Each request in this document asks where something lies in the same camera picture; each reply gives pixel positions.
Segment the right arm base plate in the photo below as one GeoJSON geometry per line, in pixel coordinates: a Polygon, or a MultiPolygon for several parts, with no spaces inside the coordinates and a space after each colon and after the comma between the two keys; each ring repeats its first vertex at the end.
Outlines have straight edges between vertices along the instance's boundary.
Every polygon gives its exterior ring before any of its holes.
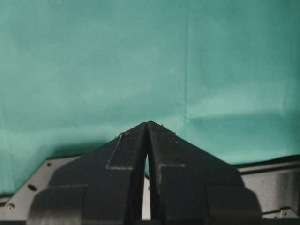
{"type": "Polygon", "coordinates": [[[45,160],[12,196],[0,199],[1,221],[27,220],[35,196],[48,186],[53,173],[77,158],[78,156],[73,156],[45,160]]]}

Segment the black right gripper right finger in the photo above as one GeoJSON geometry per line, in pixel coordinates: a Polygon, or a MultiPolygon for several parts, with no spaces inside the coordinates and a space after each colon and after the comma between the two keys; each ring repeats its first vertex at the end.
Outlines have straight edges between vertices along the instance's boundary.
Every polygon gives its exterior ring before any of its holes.
{"type": "Polygon", "coordinates": [[[232,165],[148,122],[151,217],[160,221],[259,221],[261,208],[232,165]]]}

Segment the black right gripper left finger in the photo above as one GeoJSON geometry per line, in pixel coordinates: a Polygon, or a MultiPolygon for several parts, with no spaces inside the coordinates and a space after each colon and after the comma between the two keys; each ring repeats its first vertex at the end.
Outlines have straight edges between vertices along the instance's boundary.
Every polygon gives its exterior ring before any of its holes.
{"type": "Polygon", "coordinates": [[[31,204],[30,221],[142,218],[147,124],[55,170],[31,204]]]}

